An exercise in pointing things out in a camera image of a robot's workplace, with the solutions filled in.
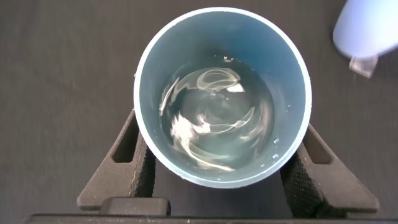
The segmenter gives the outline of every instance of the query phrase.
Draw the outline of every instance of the blue cup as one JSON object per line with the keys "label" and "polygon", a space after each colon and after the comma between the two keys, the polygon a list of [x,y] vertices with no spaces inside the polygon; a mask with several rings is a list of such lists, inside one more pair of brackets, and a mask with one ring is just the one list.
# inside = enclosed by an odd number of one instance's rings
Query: blue cup
{"label": "blue cup", "polygon": [[[214,55],[239,58],[255,69],[274,104],[274,125],[264,150],[246,166],[217,175],[176,155],[159,116],[159,103],[173,73],[195,58]],[[185,180],[222,189],[253,184],[279,170],[302,142],[311,104],[310,78],[293,42],[265,18],[227,7],[199,9],[167,24],[146,47],[134,83],[137,122],[156,158]]]}

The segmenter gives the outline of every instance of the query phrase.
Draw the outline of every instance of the gray background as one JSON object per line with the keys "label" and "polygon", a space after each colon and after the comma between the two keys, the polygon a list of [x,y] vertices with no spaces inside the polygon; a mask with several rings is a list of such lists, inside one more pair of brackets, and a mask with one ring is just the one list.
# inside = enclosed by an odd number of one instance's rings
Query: gray background
{"label": "gray background", "polygon": [[[76,198],[132,109],[133,74],[146,45],[172,19],[231,6],[279,26],[312,81],[311,122],[398,217],[398,51],[372,79],[348,70],[331,43],[344,1],[0,1],[0,223],[32,213],[76,213]],[[173,215],[286,218],[278,174],[216,190],[158,164],[154,194]]]}

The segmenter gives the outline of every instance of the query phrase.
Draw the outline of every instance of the water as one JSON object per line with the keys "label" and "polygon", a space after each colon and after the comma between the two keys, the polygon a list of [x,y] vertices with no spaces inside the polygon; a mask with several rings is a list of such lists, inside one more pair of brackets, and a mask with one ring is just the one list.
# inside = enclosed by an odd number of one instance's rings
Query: water
{"label": "water", "polygon": [[159,114],[175,153],[212,172],[231,172],[256,159],[274,125],[271,93],[258,73],[216,55],[175,71]]}

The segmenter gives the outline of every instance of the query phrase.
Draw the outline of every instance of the cup rim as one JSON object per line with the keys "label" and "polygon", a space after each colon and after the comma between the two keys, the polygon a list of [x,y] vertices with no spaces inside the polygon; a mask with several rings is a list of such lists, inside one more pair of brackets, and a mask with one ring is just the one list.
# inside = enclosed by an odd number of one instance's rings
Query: cup rim
{"label": "cup rim", "polygon": [[[146,59],[147,59],[149,53],[151,52],[153,46],[171,27],[175,26],[179,22],[181,22],[189,17],[195,16],[198,14],[207,13],[207,12],[238,13],[238,14],[242,14],[244,16],[249,16],[249,17],[256,19],[256,20],[264,23],[265,25],[269,26],[281,38],[283,38],[285,43],[290,47],[291,51],[293,52],[293,54],[295,55],[295,58],[298,61],[298,64],[300,66],[302,76],[303,76],[304,87],[305,87],[304,114],[303,114],[302,124],[300,126],[300,129],[299,129],[297,136],[294,139],[292,145],[289,147],[287,152],[275,164],[270,166],[268,169],[266,169],[262,172],[259,172],[256,175],[246,177],[244,179],[230,180],[230,181],[208,180],[208,179],[203,179],[201,177],[197,177],[195,175],[191,175],[188,172],[185,172],[184,170],[180,169],[173,162],[171,162],[168,158],[166,158],[156,147],[155,143],[150,138],[149,133],[145,127],[144,120],[143,120],[142,113],[141,113],[141,105],[140,105],[140,101],[139,101],[141,75],[142,75],[142,71],[144,69]],[[297,50],[296,46],[293,44],[293,42],[287,37],[287,35],[282,30],[280,30],[275,24],[268,21],[267,19],[255,14],[253,12],[249,12],[249,11],[246,11],[243,9],[231,8],[231,7],[209,7],[209,8],[204,8],[204,9],[197,9],[195,11],[188,12],[182,16],[179,16],[178,18],[174,19],[173,21],[169,22],[166,26],[164,26],[152,38],[152,40],[149,42],[148,46],[146,47],[144,53],[141,56],[141,59],[139,61],[138,67],[137,67],[136,77],[134,80],[133,94],[134,94],[134,110],[135,110],[139,130],[140,130],[142,137],[144,138],[146,144],[148,145],[149,149],[154,153],[156,158],[161,163],[163,163],[163,165],[165,165],[168,169],[170,169],[173,173],[180,176],[182,179],[188,180],[188,181],[193,182],[198,185],[203,185],[205,187],[213,187],[213,188],[218,188],[218,189],[232,189],[232,188],[244,187],[244,186],[256,183],[262,179],[265,179],[266,177],[268,177],[268,176],[272,175],[273,173],[275,173],[276,171],[278,171],[293,156],[293,154],[299,148],[299,145],[301,144],[302,139],[304,138],[304,135],[307,132],[308,124],[310,122],[310,114],[311,114],[311,107],[312,107],[312,92],[311,92],[310,76],[308,74],[304,60],[303,60],[302,56],[300,55],[299,50]]]}

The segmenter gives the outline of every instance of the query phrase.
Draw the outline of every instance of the cup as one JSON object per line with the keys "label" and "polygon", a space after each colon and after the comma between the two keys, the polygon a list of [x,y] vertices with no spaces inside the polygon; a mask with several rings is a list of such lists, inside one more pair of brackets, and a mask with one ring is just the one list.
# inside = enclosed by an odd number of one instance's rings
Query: cup
{"label": "cup", "polygon": [[[214,174],[176,155],[160,127],[159,103],[173,73],[195,58],[225,55],[255,69],[274,103],[274,125],[264,150],[244,167]],[[149,149],[181,178],[231,189],[258,182],[279,170],[299,147],[310,120],[312,93],[303,58],[293,42],[257,14],[228,7],[186,13],[149,42],[134,82],[134,107]]]}

